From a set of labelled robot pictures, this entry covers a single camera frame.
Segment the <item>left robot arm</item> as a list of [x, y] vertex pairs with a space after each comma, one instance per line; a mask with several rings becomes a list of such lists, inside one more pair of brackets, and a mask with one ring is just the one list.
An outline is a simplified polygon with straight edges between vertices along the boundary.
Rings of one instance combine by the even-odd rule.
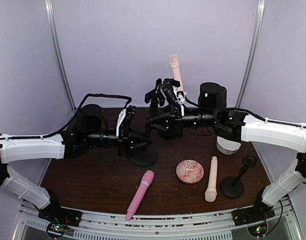
[[29, 201], [40, 210], [60, 208], [50, 190], [17, 173], [10, 163], [51, 158], [75, 159], [94, 147], [117, 147], [119, 155], [123, 151], [146, 147], [151, 140], [131, 127], [136, 113], [134, 106], [122, 109], [116, 126], [109, 128], [102, 108], [97, 104], [88, 104], [78, 109], [68, 126], [58, 133], [19, 136], [0, 132], [0, 188]]

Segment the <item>pink microphone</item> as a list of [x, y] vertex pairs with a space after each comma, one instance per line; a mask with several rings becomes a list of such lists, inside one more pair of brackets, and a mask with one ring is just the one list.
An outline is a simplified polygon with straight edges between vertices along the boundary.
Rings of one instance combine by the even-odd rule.
[[141, 182], [137, 188], [137, 191], [135, 193], [135, 195], [132, 198], [132, 201], [127, 209], [127, 213], [125, 216], [125, 221], [130, 221], [133, 217], [133, 215], [136, 213], [148, 187], [150, 186], [150, 184], [152, 183], [153, 179], [154, 179], [155, 173], [151, 170], [147, 170], [142, 178], [141, 178]]

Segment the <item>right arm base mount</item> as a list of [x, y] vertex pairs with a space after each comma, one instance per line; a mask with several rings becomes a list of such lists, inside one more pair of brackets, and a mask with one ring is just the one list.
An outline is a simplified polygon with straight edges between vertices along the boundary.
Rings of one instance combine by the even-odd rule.
[[246, 226], [248, 233], [255, 238], [268, 233], [267, 220], [274, 216], [274, 210], [258, 210], [255, 207], [238, 208], [232, 212], [235, 226]]

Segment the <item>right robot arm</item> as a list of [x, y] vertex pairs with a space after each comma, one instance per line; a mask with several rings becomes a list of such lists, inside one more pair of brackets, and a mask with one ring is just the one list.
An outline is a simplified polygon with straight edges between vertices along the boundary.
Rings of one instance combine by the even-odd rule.
[[225, 154], [237, 151], [241, 142], [295, 150], [296, 158], [288, 170], [259, 193], [257, 205], [272, 207], [306, 180], [306, 123], [271, 120], [249, 110], [229, 108], [226, 95], [225, 87], [214, 82], [202, 83], [198, 103], [187, 109], [180, 82], [158, 79], [155, 88], [145, 94], [145, 103], [150, 105], [146, 132], [156, 129], [180, 138], [184, 128], [211, 127], [219, 138], [218, 149]]

